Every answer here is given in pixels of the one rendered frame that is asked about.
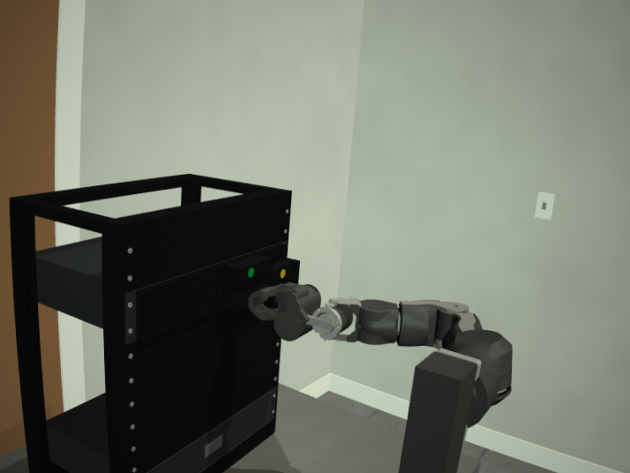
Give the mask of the black metal rack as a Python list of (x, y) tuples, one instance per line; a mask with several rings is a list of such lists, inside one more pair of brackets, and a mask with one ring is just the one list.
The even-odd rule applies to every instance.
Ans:
[[(180, 187), (181, 206), (119, 218), (66, 206)], [(291, 198), (193, 174), (12, 197), (29, 473), (222, 473), (275, 433), (281, 337), (248, 297), (298, 284)], [(34, 216), (102, 236), (35, 252)], [(47, 421), (38, 303), (104, 342), (106, 393)]]

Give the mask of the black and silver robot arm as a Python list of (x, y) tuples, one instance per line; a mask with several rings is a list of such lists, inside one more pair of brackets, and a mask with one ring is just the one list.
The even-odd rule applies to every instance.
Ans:
[[(464, 441), (467, 429), (477, 424), (491, 406), (510, 395), (513, 346), (497, 332), (472, 330), (482, 329), (482, 326), (465, 304), (418, 300), (400, 301), (399, 306), (376, 299), (329, 298), (328, 303), (312, 316), (330, 313), (334, 330), (326, 334), (319, 327), (312, 327), (324, 341), (429, 346), (439, 349), (438, 353), (478, 364)], [(355, 331), (339, 334), (350, 327), (353, 313), (356, 315)], [(429, 339), (433, 341), (428, 341), (428, 331)]]

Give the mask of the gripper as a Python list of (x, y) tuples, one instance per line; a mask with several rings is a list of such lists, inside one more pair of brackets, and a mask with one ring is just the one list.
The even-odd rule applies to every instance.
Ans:
[[(263, 302), (273, 296), (278, 308), (269, 309)], [(248, 297), (251, 312), (260, 320), (274, 320), (276, 333), (287, 342), (309, 333), (313, 329), (312, 326), (319, 327), (320, 331), (326, 334), (334, 330), (334, 319), (330, 313), (312, 316), (320, 305), (321, 295), (318, 289), (310, 284), (288, 282), (260, 289)]]

